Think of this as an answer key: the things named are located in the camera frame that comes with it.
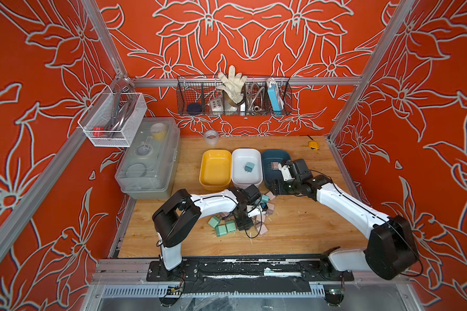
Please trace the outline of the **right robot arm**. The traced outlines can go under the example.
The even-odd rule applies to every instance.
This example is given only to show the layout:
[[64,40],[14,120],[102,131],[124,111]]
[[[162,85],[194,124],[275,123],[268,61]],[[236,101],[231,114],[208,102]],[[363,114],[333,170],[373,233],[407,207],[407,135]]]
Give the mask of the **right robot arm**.
[[310,198],[335,211],[367,239],[365,248],[330,251],[328,259],[338,272],[374,272],[384,280],[407,275],[420,262],[410,223],[400,215],[389,216],[354,198],[338,187],[331,177],[311,170],[303,159],[272,162],[281,180],[271,181],[275,196]]

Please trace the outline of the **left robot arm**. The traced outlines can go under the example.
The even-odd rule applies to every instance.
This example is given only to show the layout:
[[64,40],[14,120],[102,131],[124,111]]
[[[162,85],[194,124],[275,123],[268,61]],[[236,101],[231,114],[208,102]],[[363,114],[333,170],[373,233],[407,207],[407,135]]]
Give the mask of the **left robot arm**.
[[178,190],[152,216],[164,268],[172,271],[182,264],[181,243],[198,220],[226,213],[233,216],[237,229],[246,231],[254,225],[252,218],[266,211],[267,204],[255,185],[246,189],[229,187],[212,194]]

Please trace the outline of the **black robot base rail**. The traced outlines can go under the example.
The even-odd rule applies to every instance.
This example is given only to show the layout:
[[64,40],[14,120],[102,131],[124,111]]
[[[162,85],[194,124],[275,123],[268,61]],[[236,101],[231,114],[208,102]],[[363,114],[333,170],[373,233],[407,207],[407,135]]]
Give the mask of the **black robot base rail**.
[[187,294],[275,294],[311,292],[313,285],[341,288],[354,276],[334,269],[323,254],[243,255],[186,257],[171,271],[153,261],[146,281],[178,283]]

